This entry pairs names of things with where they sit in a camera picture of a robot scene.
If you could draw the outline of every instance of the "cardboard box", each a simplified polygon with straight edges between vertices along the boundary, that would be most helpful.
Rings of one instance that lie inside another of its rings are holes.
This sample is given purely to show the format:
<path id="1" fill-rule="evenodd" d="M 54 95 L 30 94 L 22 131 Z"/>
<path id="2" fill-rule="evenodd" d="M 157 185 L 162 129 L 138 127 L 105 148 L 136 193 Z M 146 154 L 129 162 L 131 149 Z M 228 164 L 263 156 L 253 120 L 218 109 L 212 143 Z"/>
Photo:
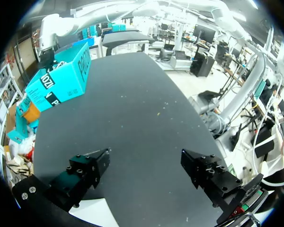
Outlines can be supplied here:
<path id="1" fill-rule="evenodd" d="M 85 93 L 91 65 L 88 43 L 62 51 L 55 59 L 65 63 L 49 73 L 39 70 L 25 89 L 41 112 Z"/>
<path id="2" fill-rule="evenodd" d="M 22 116 L 25 112 L 28 111 L 30 107 L 31 100 L 29 97 L 26 97 L 25 99 L 22 100 L 22 102 L 18 105 L 16 111 L 20 116 Z"/>
<path id="3" fill-rule="evenodd" d="M 30 102 L 29 109 L 23 114 L 23 117 L 28 123 L 34 122 L 40 117 L 40 111 L 32 102 Z"/>
<path id="4" fill-rule="evenodd" d="M 6 135 L 20 144 L 27 138 L 27 121 L 17 113 L 16 107 L 17 104 L 12 105 L 6 114 Z"/>
<path id="5" fill-rule="evenodd" d="M 126 25 L 120 25 L 120 31 L 125 31 L 126 30 Z"/>

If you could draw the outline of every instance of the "robotic arm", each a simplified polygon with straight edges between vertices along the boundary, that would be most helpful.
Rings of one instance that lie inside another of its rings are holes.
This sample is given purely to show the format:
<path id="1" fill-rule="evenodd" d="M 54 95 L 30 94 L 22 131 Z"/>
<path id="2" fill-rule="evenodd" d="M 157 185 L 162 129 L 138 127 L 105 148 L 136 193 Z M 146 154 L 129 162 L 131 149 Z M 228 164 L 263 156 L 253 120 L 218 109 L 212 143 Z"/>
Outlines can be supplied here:
<path id="1" fill-rule="evenodd" d="M 47 68 L 48 65 L 53 65 L 52 48 L 56 44 L 56 36 L 75 34 L 87 26 L 114 21 L 126 16 L 154 16 L 160 11 L 159 2 L 168 2 L 177 8 L 193 13 L 195 13 L 193 9 L 211 12 L 218 26 L 229 31 L 242 46 L 249 46 L 250 35 L 233 19 L 226 4 L 220 0 L 193 1 L 188 6 L 181 2 L 175 3 L 167 0 L 139 0 L 134 3 L 124 2 L 101 7 L 97 7 L 99 3 L 95 3 L 95 10 L 78 18 L 62 18 L 58 14 L 51 14 L 42 20 L 39 53 L 41 62 L 44 62 L 42 67 Z"/>

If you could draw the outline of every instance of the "screw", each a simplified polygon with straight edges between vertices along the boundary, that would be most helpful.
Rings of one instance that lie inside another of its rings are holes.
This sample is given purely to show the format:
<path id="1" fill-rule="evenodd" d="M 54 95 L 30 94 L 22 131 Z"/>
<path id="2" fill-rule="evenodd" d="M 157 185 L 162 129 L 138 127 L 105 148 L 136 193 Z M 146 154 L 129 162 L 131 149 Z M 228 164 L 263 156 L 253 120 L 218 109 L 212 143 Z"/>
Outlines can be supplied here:
<path id="1" fill-rule="evenodd" d="M 29 192 L 30 193 L 35 193 L 36 192 L 36 188 L 35 187 L 30 187 L 29 188 Z"/>
<path id="2" fill-rule="evenodd" d="M 28 199 L 28 194 L 27 193 L 22 193 L 21 195 L 23 200 L 27 200 Z"/>

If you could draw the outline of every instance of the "black bracket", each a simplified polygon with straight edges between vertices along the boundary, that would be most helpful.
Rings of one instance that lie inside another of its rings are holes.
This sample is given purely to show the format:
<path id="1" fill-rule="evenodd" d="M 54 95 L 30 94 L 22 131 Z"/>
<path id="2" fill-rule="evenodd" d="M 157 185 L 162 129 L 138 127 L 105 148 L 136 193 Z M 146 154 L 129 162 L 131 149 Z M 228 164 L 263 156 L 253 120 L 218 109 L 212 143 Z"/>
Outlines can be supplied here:
<path id="1" fill-rule="evenodd" d="M 258 174 L 247 185 L 241 186 L 242 181 L 228 172 L 221 165 L 221 159 L 215 155 L 204 156 L 183 149 L 181 165 L 195 188 L 200 186 L 213 202 L 213 206 L 222 209 L 218 224 L 245 211 L 256 212 L 268 196 L 268 192 L 259 185 L 262 174 Z"/>
<path id="2" fill-rule="evenodd" d="M 43 226 L 95 226 L 68 213 L 87 190 L 97 187 L 110 163 L 109 149 L 70 159 L 70 166 L 46 185 L 34 175 L 17 183 L 12 192 L 23 210 L 29 210 Z"/>

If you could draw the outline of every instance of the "black tabletop surface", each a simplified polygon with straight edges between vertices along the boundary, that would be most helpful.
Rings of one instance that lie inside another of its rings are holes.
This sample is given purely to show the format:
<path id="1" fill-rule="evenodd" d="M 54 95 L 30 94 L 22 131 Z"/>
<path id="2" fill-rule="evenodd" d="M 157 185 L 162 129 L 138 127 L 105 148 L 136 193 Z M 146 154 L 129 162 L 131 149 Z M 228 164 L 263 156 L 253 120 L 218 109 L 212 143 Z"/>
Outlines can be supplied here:
<path id="1" fill-rule="evenodd" d="M 108 48 L 115 48 L 130 41 L 142 41 L 148 40 L 153 43 L 155 40 L 147 35 L 143 35 L 140 32 L 113 32 L 106 34 L 103 38 L 102 45 Z"/>
<path id="2" fill-rule="evenodd" d="M 181 149 L 221 157 L 189 101 L 146 54 L 92 61 L 84 95 L 41 113 L 35 175 L 45 183 L 69 159 L 111 147 L 86 199 L 105 198 L 121 227 L 214 226 L 214 209 L 180 164 Z"/>

